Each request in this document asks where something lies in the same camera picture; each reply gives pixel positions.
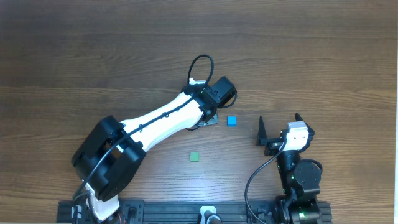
tabletop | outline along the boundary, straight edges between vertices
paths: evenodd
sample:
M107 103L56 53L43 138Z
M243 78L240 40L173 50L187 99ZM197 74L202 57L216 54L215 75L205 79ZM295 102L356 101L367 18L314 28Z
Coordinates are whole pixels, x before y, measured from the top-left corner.
M210 83L235 84L235 105L156 145L120 197L242 202L268 159L259 116L273 137L299 112L316 132L302 155L323 165L318 199L334 223L392 222L397 1L2 0L0 28L2 222L54 222L95 124L167 104L200 54L215 60ZM192 77L209 70L199 60ZM276 166L249 189L253 200L281 194Z

wooden surface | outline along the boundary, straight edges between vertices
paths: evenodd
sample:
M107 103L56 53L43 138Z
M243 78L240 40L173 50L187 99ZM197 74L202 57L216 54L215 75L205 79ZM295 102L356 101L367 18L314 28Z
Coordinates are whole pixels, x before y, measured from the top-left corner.
M243 201L267 159L254 146L258 117L277 136L300 112L317 132L303 156L324 166L318 198L335 223L392 223L393 0L1 0L0 221L54 222L80 184L70 159L94 125L168 103L203 53L215 60L212 82L236 85L236 104L218 125L151 149L122 197ZM193 77L208 71L200 60ZM272 165L249 198L281 193Z

blue block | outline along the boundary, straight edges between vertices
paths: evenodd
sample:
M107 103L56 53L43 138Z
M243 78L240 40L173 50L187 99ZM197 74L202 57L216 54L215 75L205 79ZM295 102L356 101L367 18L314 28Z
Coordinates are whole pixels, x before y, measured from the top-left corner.
M227 126L236 126L236 116L228 116L226 118L226 125Z

green cube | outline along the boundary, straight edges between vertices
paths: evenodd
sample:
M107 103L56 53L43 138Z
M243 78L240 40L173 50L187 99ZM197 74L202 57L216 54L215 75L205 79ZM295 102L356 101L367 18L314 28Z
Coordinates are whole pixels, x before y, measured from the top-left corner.
M199 152L191 152L190 161L199 162Z

